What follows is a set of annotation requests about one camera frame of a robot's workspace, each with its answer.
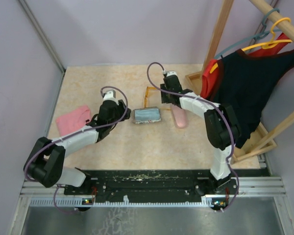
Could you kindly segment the orange sunglasses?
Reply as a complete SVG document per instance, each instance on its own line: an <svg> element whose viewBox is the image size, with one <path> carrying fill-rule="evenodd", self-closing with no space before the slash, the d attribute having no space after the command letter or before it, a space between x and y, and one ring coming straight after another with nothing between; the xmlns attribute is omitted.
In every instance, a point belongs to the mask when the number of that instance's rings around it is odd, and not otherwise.
<svg viewBox="0 0 294 235"><path fill-rule="evenodd" d="M162 111L170 111L171 108L160 107L159 105L150 105L149 104L149 99L155 94L155 92L158 92L158 91L159 90L156 89L155 87L150 87L150 86L146 87L144 101L143 101L143 108L157 107L159 110L162 110Z"/></svg>

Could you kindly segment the pink glasses case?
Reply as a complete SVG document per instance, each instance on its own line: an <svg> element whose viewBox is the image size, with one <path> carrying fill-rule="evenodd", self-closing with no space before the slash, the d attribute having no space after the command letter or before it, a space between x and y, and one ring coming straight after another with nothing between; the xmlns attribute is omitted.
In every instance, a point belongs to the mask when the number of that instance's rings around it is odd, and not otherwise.
<svg viewBox="0 0 294 235"><path fill-rule="evenodd" d="M185 110L183 110L175 105L172 105L171 106L171 114L172 114L172 118L173 118L173 121L174 121L176 128L184 129L187 127L188 119L187 119L187 114L186 114Z"/></svg>

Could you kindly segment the newspaper print glasses case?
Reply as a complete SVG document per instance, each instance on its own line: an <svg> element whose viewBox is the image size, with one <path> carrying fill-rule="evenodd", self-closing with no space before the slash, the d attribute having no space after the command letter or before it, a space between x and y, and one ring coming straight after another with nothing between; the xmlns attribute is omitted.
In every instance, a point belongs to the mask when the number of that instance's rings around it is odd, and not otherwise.
<svg viewBox="0 0 294 235"><path fill-rule="evenodd" d="M135 109L131 113L134 124L155 123L162 120L158 107L147 107Z"/></svg>

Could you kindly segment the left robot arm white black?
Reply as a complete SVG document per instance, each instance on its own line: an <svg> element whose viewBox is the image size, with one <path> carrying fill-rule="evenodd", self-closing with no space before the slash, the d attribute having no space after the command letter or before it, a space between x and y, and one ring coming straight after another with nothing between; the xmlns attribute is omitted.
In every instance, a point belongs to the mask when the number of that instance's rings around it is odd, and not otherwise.
<svg viewBox="0 0 294 235"><path fill-rule="evenodd" d="M39 182L46 188L54 185L73 186L81 194L91 191L92 182L78 168L64 167L70 154L93 145L107 137L118 122L130 118L128 101L105 100L99 113L80 130L57 139L39 138L25 165L24 175L28 181Z"/></svg>

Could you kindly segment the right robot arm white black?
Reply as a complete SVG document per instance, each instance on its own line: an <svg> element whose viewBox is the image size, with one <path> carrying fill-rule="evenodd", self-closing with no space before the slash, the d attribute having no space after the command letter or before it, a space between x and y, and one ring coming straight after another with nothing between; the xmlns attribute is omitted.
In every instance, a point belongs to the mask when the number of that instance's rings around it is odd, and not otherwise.
<svg viewBox="0 0 294 235"><path fill-rule="evenodd" d="M226 189L224 178L231 172L229 164L235 149L235 140L242 133L233 107L211 102L189 89L183 89L174 71L167 72L163 81L160 85L162 103L175 105L204 120L208 140L215 149L210 169L214 178L209 181L209 188L216 194L223 192Z"/></svg>

